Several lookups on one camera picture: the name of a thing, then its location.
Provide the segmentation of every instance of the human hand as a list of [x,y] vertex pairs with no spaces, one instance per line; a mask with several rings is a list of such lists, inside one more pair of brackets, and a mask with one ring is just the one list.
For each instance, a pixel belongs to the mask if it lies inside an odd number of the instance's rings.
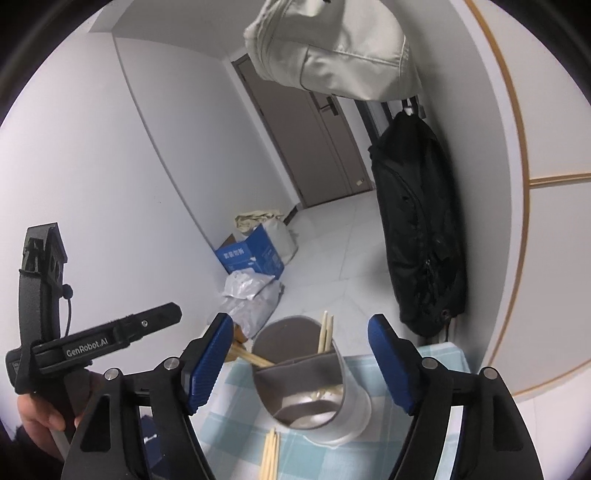
[[[90,372],[90,396],[96,391],[103,381],[103,376]],[[47,400],[36,394],[19,395],[17,398],[18,413],[21,416],[22,426],[29,438],[45,453],[58,460],[63,460],[51,430],[63,432],[66,429],[64,417]],[[74,420],[78,427],[84,412]]]

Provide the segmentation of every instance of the blue box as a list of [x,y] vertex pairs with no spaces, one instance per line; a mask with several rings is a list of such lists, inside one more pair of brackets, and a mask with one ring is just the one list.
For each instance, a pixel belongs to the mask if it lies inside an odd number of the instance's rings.
[[284,269],[283,262],[262,225],[256,227],[246,240],[218,248],[216,256],[228,273],[253,268],[257,273],[279,278]]

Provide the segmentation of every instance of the gold trim line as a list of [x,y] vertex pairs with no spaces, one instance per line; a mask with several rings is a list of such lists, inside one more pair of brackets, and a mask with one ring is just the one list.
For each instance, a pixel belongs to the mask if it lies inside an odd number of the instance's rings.
[[591,173],[573,173],[570,175],[555,175],[551,177],[539,177],[530,179],[530,188],[540,189],[543,187],[553,187],[557,185],[570,185],[573,183],[583,183],[591,181]]
[[501,327],[501,332],[499,334],[499,338],[496,341],[495,348],[492,351],[491,360],[489,364],[492,365],[493,361],[495,360],[499,348],[501,347],[501,342],[505,337],[507,327],[509,325],[509,320],[511,318],[511,314],[513,313],[513,308],[515,307],[515,302],[517,300],[517,292],[519,290],[519,285],[521,284],[521,276],[523,273],[523,265],[525,261],[525,249],[527,247],[527,236],[530,229],[530,167],[528,161],[528,154],[527,154],[527,142],[525,139],[525,126],[523,123],[523,117],[521,115],[521,108],[519,107],[519,101],[517,99],[517,92],[515,91],[515,85],[513,84],[513,79],[511,78],[511,74],[509,73],[509,67],[505,62],[501,49],[499,48],[498,43],[496,42],[495,36],[493,35],[490,27],[486,23],[486,20],[478,10],[478,7],[473,2],[473,0],[465,0],[466,5],[476,18],[476,21],[480,25],[488,43],[491,46],[492,52],[495,55],[496,62],[499,64],[499,68],[501,69],[501,74],[503,76],[503,80],[505,81],[505,85],[507,88],[507,92],[509,94],[509,100],[511,101],[511,107],[513,109],[513,115],[515,117],[515,124],[517,126],[517,136],[519,138],[519,149],[521,151],[521,169],[522,169],[522,176],[523,176],[523,225],[521,228],[521,245],[519,246],[519,259],[517,262],[517,272],[515,274],[515,283],[513,283],[513,291],[511,293],[511,298],[509,300],[509,308],[507,310],[507,315],[505,316],[505,320],[503,322],[503,326]]
[[547,380],[544,383],[541,383],[539,385],[536,385],[535,387],[526,388],[525,390],[520,390],[519,392],[512,393],[511,395],[513,395],[514,397],[516,397],[518,395],[523,395],[523,394],[529,393],[529,392],[531,392],[533,390],[537,390],[538,388],[545,387],[546,385],[550,385],[551,383],[557,382],[558,380],[560,380],[560,379],[562,379],[564,377],[568,377],[569,375],[574,374],[577,370],[582,370],[583,368],[585,368],[589,364],[591,364],[591,358],[589,360],[587,360],[586,362],[583,362],[582,364],[580,364],[578,367],[572,368],[569,371],[563,373],[562,375],[559,375],[559,376],[557,376],[555,378],[552,378],[550,380]]

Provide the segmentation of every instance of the screw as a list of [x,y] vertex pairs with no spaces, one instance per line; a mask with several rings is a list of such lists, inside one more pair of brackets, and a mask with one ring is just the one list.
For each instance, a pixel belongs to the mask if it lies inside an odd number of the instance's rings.
[[119,376],[119,370],[117,370],[116,368],[109,368],[106,372],[105,372],[105,378],[107,380],[114,380],[115,378],[117,378]]
[[428,356],[427,358],[423,358],[421,365],[429,370],[435,370],[438,366],[437,360]]
[[178,358],[176,358],[175,356],[172,356],[170,358],[167,358],[164,361],[164,368],[166,370],[174,370],[175,368],[178,367],[179,364],[180,364],[180,360]]
[[496,378],[499,376],[494,368],[485,368],[483,373],[484,376],[488,378],[488,380],[496,380]]

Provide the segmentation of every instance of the cloth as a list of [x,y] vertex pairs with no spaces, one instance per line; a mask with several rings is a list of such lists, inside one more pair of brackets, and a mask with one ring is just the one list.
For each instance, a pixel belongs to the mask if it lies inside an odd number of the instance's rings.
[[270,218],[281,218],[279,210],[255,210],[254,212],[241,213],[234,219],[234,224],[240,233],[253,231],[260,223]]
[[410,46],[379,0],[266,0],[244,31],[264,80],[356,100],[401,100],[420,82]]
[[59,480],[63,464],[43,452],[19,427],[11,440],[0,421],[0,476],[11,480]]
[[[468,372],[463,352],[452,343],[418,349],[452,370]],[[336,449],[310,443],[304,436],[278,426],[258,398],[249,364],[237,361],[225,382],[218,383],[209,415],[197,434],[213,473],[220,480],[257,479],[265,435],[281,433],[280,480],[361,480],[387,478],[396,462],[411,417],[396,406],[372,355],[345,358],[372,403],[368,428],[356,440]],[[461,407],[452,408],[446,444],[436,480],[448,479],[461,427]]]

